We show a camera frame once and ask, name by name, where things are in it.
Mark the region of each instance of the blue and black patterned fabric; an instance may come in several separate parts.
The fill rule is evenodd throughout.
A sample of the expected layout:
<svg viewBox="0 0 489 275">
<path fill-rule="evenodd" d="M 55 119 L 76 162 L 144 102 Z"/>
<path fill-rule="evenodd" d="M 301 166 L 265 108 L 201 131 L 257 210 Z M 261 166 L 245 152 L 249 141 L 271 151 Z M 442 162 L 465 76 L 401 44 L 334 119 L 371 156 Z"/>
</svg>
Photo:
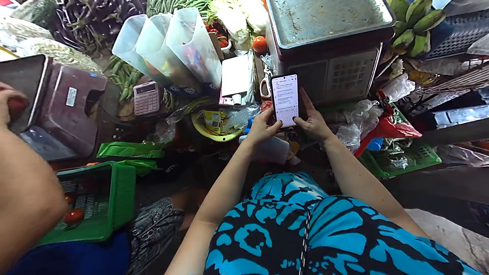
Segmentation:
<svg viewBox="0 0 489 275">
<path fill-rule="evenodd" d="M 211 240 L 204 274 L 299 273 L 479 274 L 367 204 L 328 196 L 306 173 L 270 175 L 228 212 Z"/>
</svg>

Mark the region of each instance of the woman's left hand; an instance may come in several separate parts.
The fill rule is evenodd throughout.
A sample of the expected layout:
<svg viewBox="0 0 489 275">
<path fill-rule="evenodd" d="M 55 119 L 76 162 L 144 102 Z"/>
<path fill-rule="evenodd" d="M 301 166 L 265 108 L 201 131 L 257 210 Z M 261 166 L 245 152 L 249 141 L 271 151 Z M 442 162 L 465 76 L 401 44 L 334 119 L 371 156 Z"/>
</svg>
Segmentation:
<svg viewBox="0 0 489 275">
<path fill-rule="evenodd" d="M 282 127 L 282 121 L 279 120 L 272 126 L 267 125 L 267 121 L 272 115 L 273 108 L 266 109 L 263 113 L 257 115 L 253 120 L 248 136 L 243 142 L 247 142 L 255 147 L 260 142 L 273 137 Z"/>
</svg>

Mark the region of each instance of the paper cup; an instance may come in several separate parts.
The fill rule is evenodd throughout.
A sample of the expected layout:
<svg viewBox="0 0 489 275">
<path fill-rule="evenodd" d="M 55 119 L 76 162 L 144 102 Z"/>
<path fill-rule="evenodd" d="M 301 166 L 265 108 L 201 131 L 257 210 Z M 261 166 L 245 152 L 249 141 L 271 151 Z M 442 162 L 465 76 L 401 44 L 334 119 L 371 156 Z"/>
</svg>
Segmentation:
<svg viewBox="0 0 489 275">
<path fill-rule="evenodd" d="M 233 97 L 234 105 L 241 105 L 241 94 L 240 93 L 234 94 L 232 97 Z"/>
</svg>

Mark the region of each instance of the green plastic crate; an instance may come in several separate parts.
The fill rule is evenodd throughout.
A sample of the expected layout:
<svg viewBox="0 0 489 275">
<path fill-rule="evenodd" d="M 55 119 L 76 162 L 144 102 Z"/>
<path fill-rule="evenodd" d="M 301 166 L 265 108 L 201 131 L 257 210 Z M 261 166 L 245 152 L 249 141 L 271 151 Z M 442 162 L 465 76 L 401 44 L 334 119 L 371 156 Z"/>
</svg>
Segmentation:
<svg viewBox="0 0 489 275">
<path fill-rule="evenodd" d="M 417 140 L 401 154 L 409 160 L 409 166 L 405 169 L 391 170 L 389 159 L 384 156 L 373 156 L 369 150 L 365 150 L 358 159 L 377 178 L 390 178 L 400 174 L 430 167 L 442 162 L 435 151 L 429 146 Z"/>
<path fill-rule="evenodd" d="M 108 161 L 56 175 L 66 193 L 77 194 L 76 201 L 70 208 L 83 208 L 85 218 L 77 228 L 69 230 L 65 230 L 66 224 L 60 221 L 38 245 L 68 241 L 105 241 L 112 231 L 134 218 L 135 167 Z M 99 183 L 87 184 L 94 182 L 87 181 L 80 184 L 79 180 L 86 177 L 95 177 Z"/>
</svg>

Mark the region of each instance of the pink calculator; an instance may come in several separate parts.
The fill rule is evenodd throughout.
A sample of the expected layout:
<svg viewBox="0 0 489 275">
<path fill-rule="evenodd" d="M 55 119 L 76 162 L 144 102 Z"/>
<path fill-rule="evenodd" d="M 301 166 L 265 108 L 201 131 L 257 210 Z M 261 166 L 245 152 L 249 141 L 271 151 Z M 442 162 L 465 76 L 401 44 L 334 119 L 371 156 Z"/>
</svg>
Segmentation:
<svg viewBox="0 0 489 275">
<path fill-rule="evenodd" d="M 155 81 L 134 87 L 134 114 L 146 115 L 159 110 L 160 93 Z"/>
</svg>

